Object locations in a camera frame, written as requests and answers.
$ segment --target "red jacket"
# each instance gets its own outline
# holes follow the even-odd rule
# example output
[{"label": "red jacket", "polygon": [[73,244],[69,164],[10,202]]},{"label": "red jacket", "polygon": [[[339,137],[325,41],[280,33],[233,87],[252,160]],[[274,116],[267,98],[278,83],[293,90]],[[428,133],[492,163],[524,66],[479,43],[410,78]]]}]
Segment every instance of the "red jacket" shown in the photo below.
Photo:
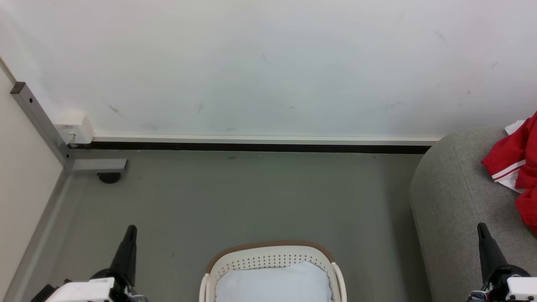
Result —
[{"label": "red jacket", "polygon": [[524,223],[537,234],[537,112],[497,142],[481,163],[496,182],[518,172],[515,188],[526,190],[515,205]]}]

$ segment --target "caster wheel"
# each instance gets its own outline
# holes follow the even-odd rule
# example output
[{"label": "caster wheel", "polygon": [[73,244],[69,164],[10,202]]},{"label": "caster wheel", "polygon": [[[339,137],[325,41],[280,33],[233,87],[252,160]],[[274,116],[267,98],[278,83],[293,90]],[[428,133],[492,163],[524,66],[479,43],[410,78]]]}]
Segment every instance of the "caster wheel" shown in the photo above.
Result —
[{"label": "caster wheel", "polygon": [[107,183],[107,184],[113,184],[118,182],[121,179],[121,173],[97,173],[97,176],[99,176],[99,180]]}]

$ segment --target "white robot part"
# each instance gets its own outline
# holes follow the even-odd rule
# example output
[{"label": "white robot part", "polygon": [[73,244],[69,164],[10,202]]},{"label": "white robot part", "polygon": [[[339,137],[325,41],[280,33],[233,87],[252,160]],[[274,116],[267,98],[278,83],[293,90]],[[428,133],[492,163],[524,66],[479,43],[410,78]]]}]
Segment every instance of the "white robot part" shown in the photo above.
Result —
[{"label": "white robot part", "polygon": [[112,302],[110,289],[114,278],[109,281],[70,282],[57,289],[46,302]]},{"label": "white robot part", "polygon": [[510,277],[507,279],[509,293],[506,301],[533,301],[537,297],[537,277]]}]

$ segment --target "laundry basket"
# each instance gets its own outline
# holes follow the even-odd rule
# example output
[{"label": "laundry basket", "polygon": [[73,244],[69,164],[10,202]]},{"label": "laundry basket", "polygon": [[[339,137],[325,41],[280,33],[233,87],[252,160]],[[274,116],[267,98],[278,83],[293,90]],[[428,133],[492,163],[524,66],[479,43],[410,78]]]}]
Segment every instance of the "laundry basket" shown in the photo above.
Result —
[{"label": "laundry basket", "polygon": [[347,302],[343,275],[327,249],[308,241],[261,242],[226,249],[216,255],[200,287],[199,302],[215,302],[218,280],[231,270],[284,268],[308,261],[328,276],[333,302]]}]

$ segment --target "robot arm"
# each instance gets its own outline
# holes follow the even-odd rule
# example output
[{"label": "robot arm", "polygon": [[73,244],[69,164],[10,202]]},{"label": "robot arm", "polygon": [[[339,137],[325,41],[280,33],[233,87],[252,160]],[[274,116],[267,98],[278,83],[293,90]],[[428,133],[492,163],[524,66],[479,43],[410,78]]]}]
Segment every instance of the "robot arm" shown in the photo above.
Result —
[{"label": "robot arm", "polygon": [[532,301],[537,297],[537,278],[527,271],[508,264],[487,225],[477,225],[479,256],[483,287],[470,293],[470,301]]},{"label": "robot arm", "polygon": [[136,274],[136,226],[131,225],[109,268],[88,282],[66,280],[62,287],[45,286],[32,302],[149,302],[133,289]]}]

